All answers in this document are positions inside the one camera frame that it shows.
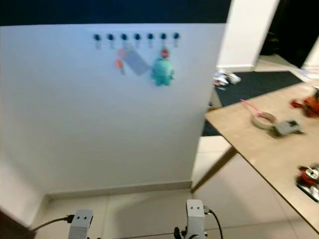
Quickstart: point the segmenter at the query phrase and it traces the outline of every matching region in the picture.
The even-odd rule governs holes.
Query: keychain
[[[155,79],[157,86],[166,85],[169,86],[171,80],[174,79],[174,69],[171,62],[168,60],[169,51],[167,48],[163,48],[160,53],[160,58],[155,62],[152,70],[152,78]]]

